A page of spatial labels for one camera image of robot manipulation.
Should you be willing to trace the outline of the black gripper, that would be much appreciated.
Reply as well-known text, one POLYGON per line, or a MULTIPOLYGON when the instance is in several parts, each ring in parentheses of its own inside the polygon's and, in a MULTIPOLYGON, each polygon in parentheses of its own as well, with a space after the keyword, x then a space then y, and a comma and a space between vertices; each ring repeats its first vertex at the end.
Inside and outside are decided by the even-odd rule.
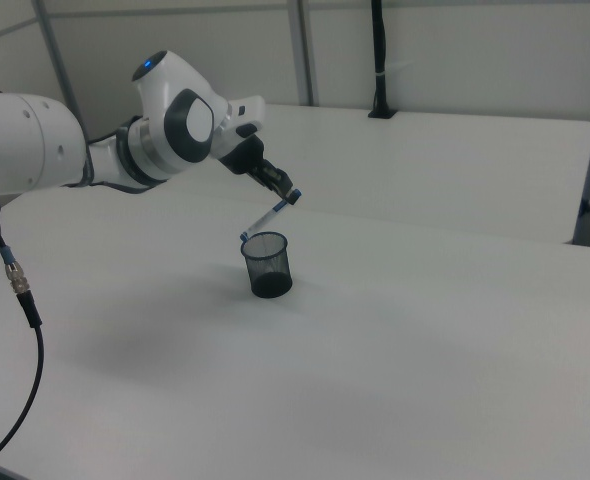
POLYGON ((298 201, 289 176, 264 157, 264 144, 256 135, 243 140, 219 161, 235 175, 250 176, 287 204, 294 205, 298 201))

